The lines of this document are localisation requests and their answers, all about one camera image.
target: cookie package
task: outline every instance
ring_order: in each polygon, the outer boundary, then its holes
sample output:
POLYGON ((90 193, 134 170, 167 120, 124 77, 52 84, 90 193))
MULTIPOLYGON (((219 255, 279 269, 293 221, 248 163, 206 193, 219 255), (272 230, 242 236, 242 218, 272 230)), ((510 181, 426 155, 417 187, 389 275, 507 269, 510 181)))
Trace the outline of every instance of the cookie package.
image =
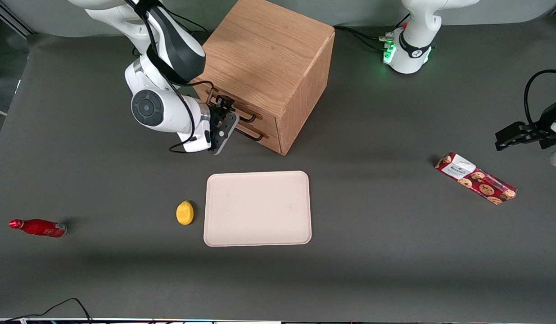
POLYGON ((444 156, 435 168, 494 205, 500 205, 504 201, 516 197, 516 188, 477 168, 476 165, 454 152, 444 156))

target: dark gray tabletop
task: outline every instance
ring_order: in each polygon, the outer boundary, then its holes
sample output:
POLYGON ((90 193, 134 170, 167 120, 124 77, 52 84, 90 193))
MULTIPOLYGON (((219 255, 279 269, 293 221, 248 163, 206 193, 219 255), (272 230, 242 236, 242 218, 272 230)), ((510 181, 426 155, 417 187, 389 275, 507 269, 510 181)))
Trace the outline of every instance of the dark gray tabletop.
MULTIPOLYGON (((494 148, 524 120, 528 78, 556 68, 555 17, 443 27, 411 76, 338 31, 328 88, 285 157, 237 134, 220 156, 168 153, 177 137, 128 109, 127 39, 29 41, 0 136, 0 316, 78 297, 94 317, 556 323, 556 168, 537 144, 494 148), (516 199, 492 205, 434 170, 450 151, 516 199), (280 170, 309 175, 312 240, 206 246, 208 177, 280 170), (193 225, 176 222, 183 200, 193 225), (70 231, 8 228, 35 217, 70 231)), ((543 76, 536 118, 554 101, 543 76)))

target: wooden box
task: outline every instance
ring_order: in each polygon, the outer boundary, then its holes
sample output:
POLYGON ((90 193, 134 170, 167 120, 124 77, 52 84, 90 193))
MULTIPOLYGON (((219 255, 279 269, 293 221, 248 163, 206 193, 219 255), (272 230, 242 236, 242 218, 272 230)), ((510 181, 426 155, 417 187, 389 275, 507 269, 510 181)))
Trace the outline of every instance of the wooden box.
MULTIPOLYGON (((204 44, 210 80, 236 101, 237 129, 286 155, 323 93, 333 27, 265 0, 239 0, 204 44)), ((195 87, 202 100, 207 84, 195 87)))

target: plastic tray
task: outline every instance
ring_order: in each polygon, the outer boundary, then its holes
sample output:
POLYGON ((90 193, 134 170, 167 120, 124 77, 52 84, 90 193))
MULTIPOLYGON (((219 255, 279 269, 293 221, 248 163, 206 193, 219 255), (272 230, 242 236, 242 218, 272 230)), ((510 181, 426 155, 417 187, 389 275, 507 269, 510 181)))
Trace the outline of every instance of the plastic tray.
POLYGON ((205 214, 208 246, 306 244, 312 238, 308 175, 214 174, 208 179, 205 214))

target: drawer handle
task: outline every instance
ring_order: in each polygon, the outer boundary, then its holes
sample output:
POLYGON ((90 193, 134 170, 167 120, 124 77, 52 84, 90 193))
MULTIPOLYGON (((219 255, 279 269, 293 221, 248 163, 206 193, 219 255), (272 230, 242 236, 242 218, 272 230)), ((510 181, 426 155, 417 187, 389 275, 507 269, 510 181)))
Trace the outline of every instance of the drawer handle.
MULTIPOLYGON (((210 100, 212 100, 212 97, 214 96, 214 94, 216 92, 218 92, 218 89, 216 89, 216 88, 212 88, 211 90, 206 90, 206 93, 208 94, 208 99, 206 99, 206 103, 209 103, 210 100)), ((245 119, 244 117, 240 116, 240 121, 242 121, 244 123, 247 123, 247 124, 251 124, 251 123, 253 123, 253 121, 256 120, 256 117, 258 117, 258 116, 255 113, 251 116, 250 119, 245 119)))
POLYGON ((244 117, 240 116, 240 121, 244 122, 244 123, 251 124, 251 123, 253 123, 253 121, 256 120, 256 117, 257 117, 256 115, 252 115, 252 117, 250 119, 245 119, 244 117))
POLYGON ((239 129, 234 129, 235 131, 237 131, 238 133, 242 134, 243 136, 253 140, 254 142, 259 142, 262 140, 262 138, 264 138, 264 134, 260 134, 257 138, 251 135, 247 135, 245 132, 239 130, 239 129))

